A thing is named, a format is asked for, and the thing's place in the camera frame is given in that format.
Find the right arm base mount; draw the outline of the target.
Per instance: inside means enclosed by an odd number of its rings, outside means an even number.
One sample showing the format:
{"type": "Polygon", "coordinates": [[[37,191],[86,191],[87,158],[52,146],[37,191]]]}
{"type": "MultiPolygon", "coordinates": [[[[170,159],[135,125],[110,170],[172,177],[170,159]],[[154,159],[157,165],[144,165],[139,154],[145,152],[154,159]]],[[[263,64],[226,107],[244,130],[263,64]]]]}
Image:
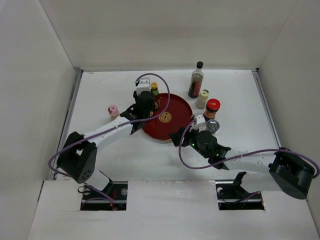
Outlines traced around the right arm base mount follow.
{"type": "Polygon", "coordinates": [[[248,192],[241,186],[246,174],[243,171],[238,173],[234,180],[215,182],[220,211],[265,210],[262,194],[259,191],[248,192]]]}

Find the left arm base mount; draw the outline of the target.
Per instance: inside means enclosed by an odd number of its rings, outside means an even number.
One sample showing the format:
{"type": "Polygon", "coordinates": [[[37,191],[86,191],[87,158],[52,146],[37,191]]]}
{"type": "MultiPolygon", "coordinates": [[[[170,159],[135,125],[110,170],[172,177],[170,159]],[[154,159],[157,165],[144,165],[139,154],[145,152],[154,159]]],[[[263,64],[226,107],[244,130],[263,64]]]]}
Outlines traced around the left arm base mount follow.
{"type": "Polygon", "coordinates": [[[98,188],[85,183],[77,189],[82,194],[81,211],[125,211],[129,183],[127,181],[113,181],[102,171],[93,174],[89,179],[98,188]]]}

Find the yellow cap red sauce bottle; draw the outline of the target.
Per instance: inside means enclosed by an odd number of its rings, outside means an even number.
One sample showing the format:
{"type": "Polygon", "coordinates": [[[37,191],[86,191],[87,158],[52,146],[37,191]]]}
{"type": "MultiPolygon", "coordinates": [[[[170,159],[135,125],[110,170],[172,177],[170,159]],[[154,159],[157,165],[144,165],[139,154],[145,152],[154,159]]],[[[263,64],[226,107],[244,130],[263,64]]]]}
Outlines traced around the yellow cap red sauce bottle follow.
{"type": "Polygon", "coordinates": [[[154,81],[154,82],[151,83],[150,86],[151,86],[152,94],[157,96],[159,94],[158,83],[154,81]]]}

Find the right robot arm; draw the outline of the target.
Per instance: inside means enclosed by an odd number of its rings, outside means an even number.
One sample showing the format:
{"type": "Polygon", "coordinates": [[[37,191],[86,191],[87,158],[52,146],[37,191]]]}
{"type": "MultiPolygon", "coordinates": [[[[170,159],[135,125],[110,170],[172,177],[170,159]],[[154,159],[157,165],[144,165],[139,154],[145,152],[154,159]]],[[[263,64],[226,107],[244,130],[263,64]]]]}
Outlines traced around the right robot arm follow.
{"type": "Polygon", "coordinates": [[[307,198],[320,168],[306,156],[287,148],[236,151],[218,143],[210,131],[181,127],[170,133],[179,149],[192,147],[208,160],[207,168],[238,171],[232,192],[238,198],[258,191],[282,191],[290,197],[307,198]]]}

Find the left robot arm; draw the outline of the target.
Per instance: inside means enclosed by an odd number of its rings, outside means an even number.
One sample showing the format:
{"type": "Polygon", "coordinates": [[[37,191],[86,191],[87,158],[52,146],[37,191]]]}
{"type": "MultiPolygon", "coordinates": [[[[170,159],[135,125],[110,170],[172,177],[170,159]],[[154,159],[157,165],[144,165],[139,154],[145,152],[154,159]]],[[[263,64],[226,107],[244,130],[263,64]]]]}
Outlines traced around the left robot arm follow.
{"type": "Polygon", "coordinates": [[[98,152],[120,138],[139,131],[159,106],[156,96],[150,91],[135,94],[134,99],[133,105],[108,124],[83,134],[72,132],[56,161],[68,177],[78,184],[92,186],[103,200],[112,195],[112,181],[95,169],[98,152]]]}

